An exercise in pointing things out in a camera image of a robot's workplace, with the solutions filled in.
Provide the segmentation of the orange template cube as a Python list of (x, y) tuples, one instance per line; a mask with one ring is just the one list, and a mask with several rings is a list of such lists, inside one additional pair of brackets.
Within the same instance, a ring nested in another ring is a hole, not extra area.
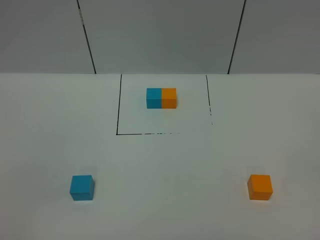
[(177, 89), (176, 88), (161, 89), (161, 108), (162, 109), (177, 108)]

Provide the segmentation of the blue template cube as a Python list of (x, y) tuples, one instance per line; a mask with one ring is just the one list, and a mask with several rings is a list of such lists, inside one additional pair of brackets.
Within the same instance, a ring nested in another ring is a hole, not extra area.
[(146, 89), (146, 107), (148, 109), (162, 108), (162, 89), (161, 88)]

